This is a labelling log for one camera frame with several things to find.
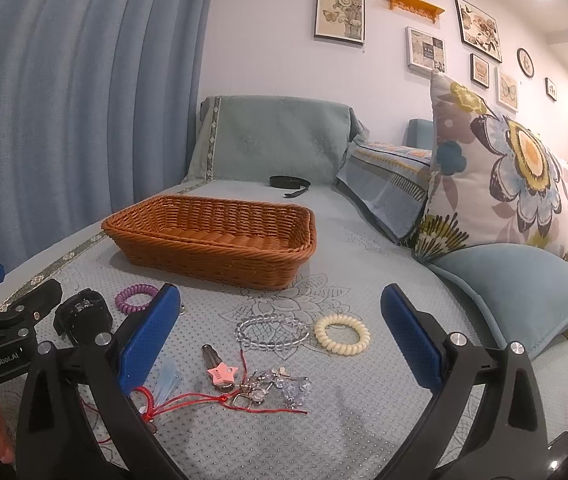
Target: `purple hair tie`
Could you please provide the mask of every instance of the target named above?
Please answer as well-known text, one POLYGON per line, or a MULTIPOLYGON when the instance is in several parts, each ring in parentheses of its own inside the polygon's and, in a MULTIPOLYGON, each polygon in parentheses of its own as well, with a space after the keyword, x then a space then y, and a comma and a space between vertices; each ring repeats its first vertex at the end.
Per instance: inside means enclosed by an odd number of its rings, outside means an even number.
POLYGON ((123 314, 139 312, 140 310, 144 310, 148 305, 150 305, 150 301, 143 305, 129 305, 128 303, 126 303, 126 300, 136 294, 148 294, 151 298, 154 298, 155 294, 157 294, 158 292, 159 290, 157 290, 157 287, 154 287, 153 285, 146 285, 144 283, 132 285, 128 288, 125 288, 117 296, 115 296, 115 306, 123 314))

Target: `picture frame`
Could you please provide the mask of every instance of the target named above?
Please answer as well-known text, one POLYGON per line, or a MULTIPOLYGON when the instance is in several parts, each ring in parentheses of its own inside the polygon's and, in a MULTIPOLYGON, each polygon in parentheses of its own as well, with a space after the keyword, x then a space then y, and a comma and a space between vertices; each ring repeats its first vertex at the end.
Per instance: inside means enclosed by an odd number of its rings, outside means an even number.
POLYGON ((366 0, 317 0, 315 38, 364 44, 366 0))
POLYGON ((501 63, 501 42, 495 18, 465 0, 454 0, 454 2, 462 43, 501 63))
POLYGON ((519 81, 500 67, 497 67, 495 72, 497 76, 497 102, 517 113, 519 111, 519 81))
POLYGON ((519 68, 522 70, 524 75, 529 79, 532 79, 534 77, 534 64, 532 63, 532 58, 526 49, 520 48, 517 51, 517 62, 519 63, 519 68))
POLYGON ((485 89, 490 88, 490 63, 477 54, 470 54, 470 80, 485 89))
POLYGON ((446 43, 435 36, 406 27, 408 66, 425 75, 433 69, 446 73, 446 43))
POLYGON ((545 81, 546 95, 553 101, 557 102, 557 87, 555 86, 555 83, 553 83, 549 78, 546 78, 545 81))

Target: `metal screw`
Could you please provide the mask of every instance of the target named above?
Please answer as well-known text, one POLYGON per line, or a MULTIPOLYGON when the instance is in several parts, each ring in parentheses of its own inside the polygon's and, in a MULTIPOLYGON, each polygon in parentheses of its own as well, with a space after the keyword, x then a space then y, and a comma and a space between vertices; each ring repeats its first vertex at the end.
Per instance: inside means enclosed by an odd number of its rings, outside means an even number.
POLYGON ((38 345, 38 354, 46 355, 51 351, 52 348, 53 345, 51 345, 51 343, 49 343, 48 341, 43 341, 38 345))
POLYGON ((453 332, 450 335, 450 342, 455 346, 464 346, 468 343, 468 339, 461 332, 453 332))
POLYGON ((113 336, 110 335, 110 332, 102 332, 95 336, 95 344, 97 346, 106 346, 111 342, 113 336))
POLYGON ((517 341, 510 344, 510 349, 515 352, 517 355, 521 355, 524 353, 524 345, 518 343, 517 341))

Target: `wall shelf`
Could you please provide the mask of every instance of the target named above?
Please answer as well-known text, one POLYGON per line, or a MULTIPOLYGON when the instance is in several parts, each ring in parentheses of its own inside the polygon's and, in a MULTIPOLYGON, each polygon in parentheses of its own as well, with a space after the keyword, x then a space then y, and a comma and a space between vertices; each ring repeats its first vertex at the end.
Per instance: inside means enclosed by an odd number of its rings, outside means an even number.
POLYGON ((419 14, 424 18, 430 18, 433 23, 436 22, 437 17, 444 12, 444 9, 429 4, 424 0, 389 0, 391 9, 399 7, 400 9, 419 14))

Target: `brown wicker basket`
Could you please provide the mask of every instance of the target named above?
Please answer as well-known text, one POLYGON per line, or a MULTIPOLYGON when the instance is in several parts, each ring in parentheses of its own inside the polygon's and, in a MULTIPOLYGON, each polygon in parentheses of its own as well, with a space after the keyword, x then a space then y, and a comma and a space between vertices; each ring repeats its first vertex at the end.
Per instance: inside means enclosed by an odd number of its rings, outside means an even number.
POLYGON ((161 195, 102 229, 131 263, 229 285, 280 290, 315 252, 315 215, 294 204, 161 195))

